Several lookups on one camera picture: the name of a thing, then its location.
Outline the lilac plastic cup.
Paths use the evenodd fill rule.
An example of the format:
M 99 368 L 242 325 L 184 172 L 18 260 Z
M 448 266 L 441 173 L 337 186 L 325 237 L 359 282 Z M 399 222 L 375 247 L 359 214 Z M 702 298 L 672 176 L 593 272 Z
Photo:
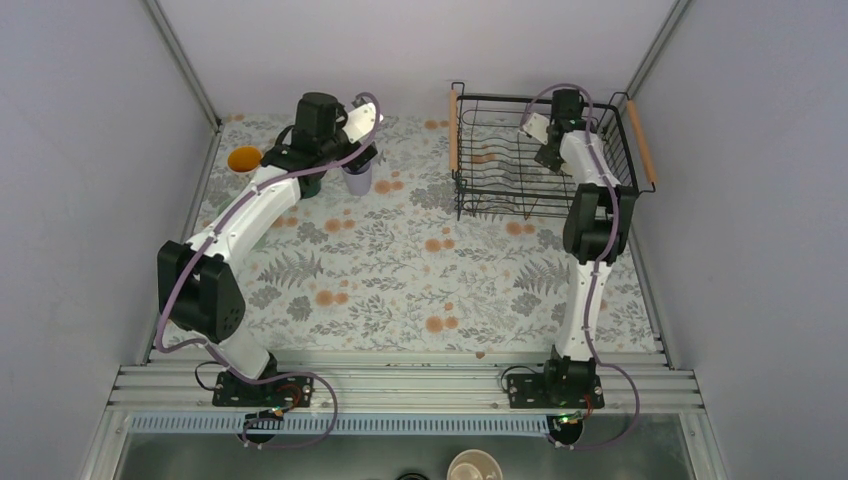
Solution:
M 359 169 L 342 168 L 342 175 L 348 192 L 357 197 L 369 193 L 372 185 L 372 165 L 367 163 Z

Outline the white patterned mug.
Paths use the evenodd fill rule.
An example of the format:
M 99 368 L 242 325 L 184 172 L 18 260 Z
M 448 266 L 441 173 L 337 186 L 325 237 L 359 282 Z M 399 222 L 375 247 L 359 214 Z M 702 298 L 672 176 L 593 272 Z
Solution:
M 241 146 L 228 155 L 227 167 L 236 174 L 248 174 L 261 165 L 262 157 L 263 153 L 257 147 Z

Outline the dark green mug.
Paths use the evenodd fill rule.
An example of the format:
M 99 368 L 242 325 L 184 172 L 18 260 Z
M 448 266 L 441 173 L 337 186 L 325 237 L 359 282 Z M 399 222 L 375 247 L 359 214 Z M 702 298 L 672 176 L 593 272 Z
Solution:
M 300 187 L 300 198 L 309 199 L 318 195 L 321 191 L 321 175 L 309 175 L 298 178 Z

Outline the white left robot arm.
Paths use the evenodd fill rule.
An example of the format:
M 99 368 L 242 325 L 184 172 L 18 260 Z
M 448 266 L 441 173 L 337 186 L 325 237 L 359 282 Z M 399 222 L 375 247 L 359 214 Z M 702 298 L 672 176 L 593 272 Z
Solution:
M 358 94 L 351 106 L 327 93 L 302 95 L 293 122 L 262 153 L 234 200 L 200 232 L 167 241 L 158 251 L 158 352 L 196 345 L 239 381 L 239 392 L 252 404 L 276 396 L 275 359 L 242 323 L 246 303 L 233 266 L 285 211 L 315 196 L 328 171 L 372 160 L 382 121 L 370 92 Z

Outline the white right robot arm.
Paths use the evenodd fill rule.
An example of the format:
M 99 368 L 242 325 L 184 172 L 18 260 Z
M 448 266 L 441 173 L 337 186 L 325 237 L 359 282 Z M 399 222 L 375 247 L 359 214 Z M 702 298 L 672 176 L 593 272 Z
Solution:
M 625 246 L 625 219 L 632 214 L 636 194 L 612 173 L 591 119 L 583 117 L 583 108 L 592 106 L 588 92 L 568 83 L 548 90 L 552 99 L 545 151 L 571 167 L 576 191 L 563 228 L 563 248 L 570 255 L 565 314 L 541 391 L 549 404 L 565 407 L 596 388 L 593 338 L 603 288 Z

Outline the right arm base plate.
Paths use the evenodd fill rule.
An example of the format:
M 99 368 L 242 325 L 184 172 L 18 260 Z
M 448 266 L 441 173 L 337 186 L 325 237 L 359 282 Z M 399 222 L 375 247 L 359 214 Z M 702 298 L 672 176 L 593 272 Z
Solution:
M 606 406 L 598 376 L 547 380 L 542 373 L 509 373 L 505 387 L 513 409 L 602 409 Z

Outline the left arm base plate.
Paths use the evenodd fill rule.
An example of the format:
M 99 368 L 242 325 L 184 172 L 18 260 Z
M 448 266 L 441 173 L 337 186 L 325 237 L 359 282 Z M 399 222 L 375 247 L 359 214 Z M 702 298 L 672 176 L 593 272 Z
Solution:
M 284 376 L 274 382 L 254 385 L 229 372 L 218 375 L 212 397 L 215 407 L 290 408 L 308 407 L 314 380 L 304 376 Z

